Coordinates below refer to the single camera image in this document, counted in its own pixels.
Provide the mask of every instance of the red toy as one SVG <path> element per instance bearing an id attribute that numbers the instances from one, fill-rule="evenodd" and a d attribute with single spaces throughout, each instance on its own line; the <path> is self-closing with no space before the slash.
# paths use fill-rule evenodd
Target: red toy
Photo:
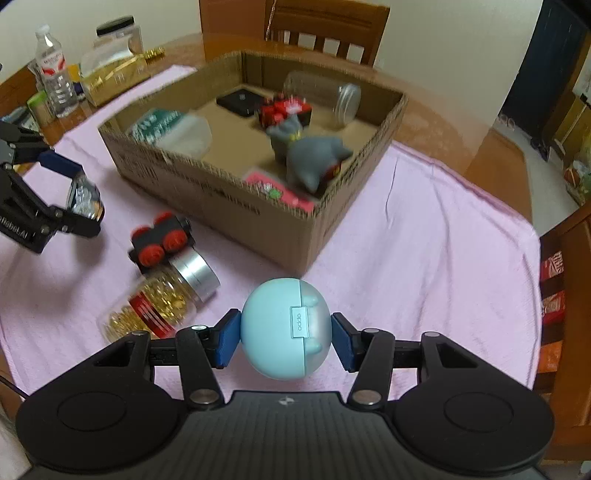
<path id="1" fill-rule="evenodd" d="M 186 218 L 163 212 L 154 219 L 154 226 L 140 226 L 131 233 L 133 249 L 129 258 L 142 273 L 172 257 L 185 245 L 193 245 L 191 225 Z"/>
<path id="2" fill-rule="evenodd" d="M 312 117 L 312 106 L 298 96 L 285 98 L 285 95 L 279 93 L 275 98 L 265 99 L 259 111 L 259 123 L 267 129 L 280 124 L 290 115 L 297 115 L 302 127 L 307 127 Z"/>

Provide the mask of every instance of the pink card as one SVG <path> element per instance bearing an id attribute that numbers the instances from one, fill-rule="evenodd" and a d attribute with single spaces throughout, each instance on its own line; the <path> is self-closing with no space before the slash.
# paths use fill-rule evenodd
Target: pink card
<path id="1" fill-rule="evenodd" d="M 244 181 L 250 185 L 256 186 L 260 191 L 266 193 L 268 197 L 280 200 L 292 207 L 301 208 L 307 213 L 314 210 L 317 200 L 289 190 L 279 179 L 273 178 L 261 170 L 253 170 L 246 175 Z"/>

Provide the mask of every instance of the white wall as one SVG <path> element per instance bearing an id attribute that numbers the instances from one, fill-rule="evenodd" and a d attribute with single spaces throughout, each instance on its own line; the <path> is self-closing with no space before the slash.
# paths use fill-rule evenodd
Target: white wall
<path id="1" fill-rule="evenodd" d="M 199 0 L 13 0 L 0 12 L 0 82 L 33 59 L 35 30 L 48 24 L 68 64 L 92 48 L 96 27 L 133 15 L 145 48 L 201 31 Z"/>
<path id="2" fill-rule="evenodd" d="M 589 91 L 591 90 L 590 88 L 587 88 L 590 85 L 590 80 L 591 80 L 591 48 L 589 49 L 589 52 L 587 53 L 587 58 L 585 59 L 585 62 L 583 63 L 583 67 L 581 68 L 581 73 L 579 73 L 579 78 L 577 78 L 576 83 L 574 84 L 573 87 L 573 93 L 576 96 L 580 96 L 581 93 L 584 93 L 585 95 L 589 96 Z"/>
<path id="3" fill-rule="evenodd" d="M 376 66 L 495 120 L 542 0 L 364 0 L 390 6 Z"/>

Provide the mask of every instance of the bottle label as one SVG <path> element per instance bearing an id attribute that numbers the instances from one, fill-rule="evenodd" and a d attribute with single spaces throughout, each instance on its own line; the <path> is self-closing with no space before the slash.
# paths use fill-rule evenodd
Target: bottle label
<path id="1" fill-rule="evenodd" d="M 129 299 L 131 308 L 138 314 L 148 328 L 158 338 L 168 338 L 174 334 L 174 329 L 162 318 L 162 315 L 154 308 L 144 292 L 139 292 Z"/>
<path id="2" fill-rule="evenodd" d="M 57 72 L 66 68 L 66 59 L 63 50 L 57 50 L 42 59 L 39 68 L 46 77 L 53 77 Z"/>

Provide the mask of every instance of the pink towel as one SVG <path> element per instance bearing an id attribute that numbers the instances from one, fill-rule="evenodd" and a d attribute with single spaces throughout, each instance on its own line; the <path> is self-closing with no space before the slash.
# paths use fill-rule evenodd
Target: pink towel
<path id="1" fill-rule="evenodd" d="M 120 178 L 96 126 L 133 97 L 187 71 L 176 67 L 149 80 L 57 144 L 100 189 L 106 215 L 97 238 L 58 233 L 40 256 L 0 238 L 0 342 L 26 392 L 105 345 L 96 320 L 138 278 L 127 258 L 129 233 L 165 209 Z M 66 179 L 36 167 L 26 180 L 47 202 L 64 204 Z M 241 309 L 256 286 L 284 276 L 206 226 L 193 222 L 193 232 L 222 284 L 193 323 L 215 324 L 228 309 Z M 537 235 L 523 217 L 438 161 L 394 143 L 303 278 L 358 329 L 378 327 L 406 340 L 439 331 L 531 387 L 541 332 L 539 259 Z M 216 376 L 226 398 L 237 389 L 346 394 L 355 377 L 331 350 L 301 381 L 270 380 L 240 347 Z M 181 397 L 177 369 L 157 369 L 156 382 Z M 395 371 L 391 397 L 414 384 L 414 371 Z"/>

